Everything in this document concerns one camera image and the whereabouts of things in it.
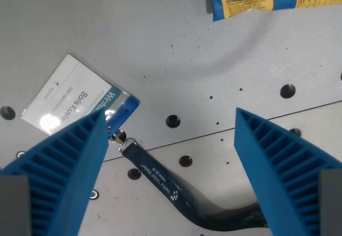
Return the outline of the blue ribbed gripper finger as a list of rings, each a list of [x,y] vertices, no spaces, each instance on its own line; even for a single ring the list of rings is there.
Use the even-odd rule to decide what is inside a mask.
[[[294,133],[236,109],[234,147],[273,235],[320,235],[318,176],[341,162]]]
[[[73,122],[1,170],[29,183],[33,235],[78,235],[108,148],[103,110]]]

